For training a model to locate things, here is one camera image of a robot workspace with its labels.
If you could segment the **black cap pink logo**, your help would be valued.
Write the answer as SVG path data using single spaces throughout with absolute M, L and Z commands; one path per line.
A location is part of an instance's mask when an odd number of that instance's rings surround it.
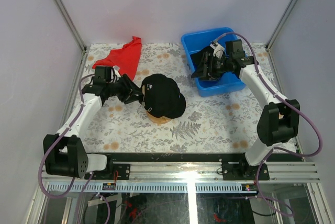
M 177 83 L 163 74 L 152 74 L 141 83 L 145 110 L 154 118 L 175 119 L 186 109 L 186 99 Z

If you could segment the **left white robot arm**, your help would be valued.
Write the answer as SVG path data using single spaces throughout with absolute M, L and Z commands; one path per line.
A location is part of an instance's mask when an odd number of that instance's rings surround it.
M 127 74 L 120 75 L 110 66 L 96 67 L 89 78 L 88 84 L 79 86 L 80 103 L 65 124 L 43 140 L 42 166 L 49 175 L 83 178 L 89 172 L 96 172 L 103 179 L 114 175 L 115 167 L 108 162 L 108 157 L 86 153 L 82 141 L 105 101 L 117 97 L 129 104 L 140 101 L 143 94 Z

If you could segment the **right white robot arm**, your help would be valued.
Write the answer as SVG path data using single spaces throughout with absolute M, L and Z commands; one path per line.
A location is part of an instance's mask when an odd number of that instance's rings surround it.
M 258 138 L 245 153 L 246 162 L 239 165 L 239 174 L 251 179 L 257 174 L 257 165 L 280 143 L 286 143 L 298 134 L 300 104 L 281 94 L 265 77 L 252 56 L 247 56 L 241 40 L 227 41 L 223 47 L 213 41 L 199 52 L 191 54 L 195 65 L 193 78 L 214 81 L 226 73 L 233 73 L 252 92 L 262 107 L 256 127 Z

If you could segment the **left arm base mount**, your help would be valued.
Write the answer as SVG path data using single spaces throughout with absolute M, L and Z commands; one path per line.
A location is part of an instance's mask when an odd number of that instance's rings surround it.
M 127 163 L 107 162 L 107 167 L 102 171 L 93 173 L 94 180 L 113 180 L 125 181 L 129 180 L 131 165 Z

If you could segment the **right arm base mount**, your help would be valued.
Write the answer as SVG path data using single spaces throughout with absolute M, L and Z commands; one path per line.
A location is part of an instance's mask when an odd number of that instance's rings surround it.
M 246 158 L 239 161 L 221 161 L 221 173 L 224 181 L 261 181 L 270 179 L 266 164 L 251 166 Z

